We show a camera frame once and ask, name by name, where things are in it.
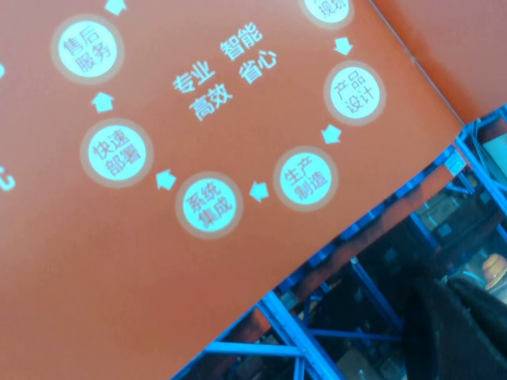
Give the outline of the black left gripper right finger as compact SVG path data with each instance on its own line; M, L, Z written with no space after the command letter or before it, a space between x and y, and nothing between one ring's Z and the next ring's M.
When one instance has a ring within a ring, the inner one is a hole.
M506 304L465 279L448 287L460 300L477 330L472 346L470 379L506 379Z

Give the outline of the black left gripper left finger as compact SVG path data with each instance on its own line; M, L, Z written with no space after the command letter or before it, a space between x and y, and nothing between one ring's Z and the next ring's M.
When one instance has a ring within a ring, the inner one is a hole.
M468 379L473 336L459 297L439 280L420 277L410 288L402 338L408 379Z

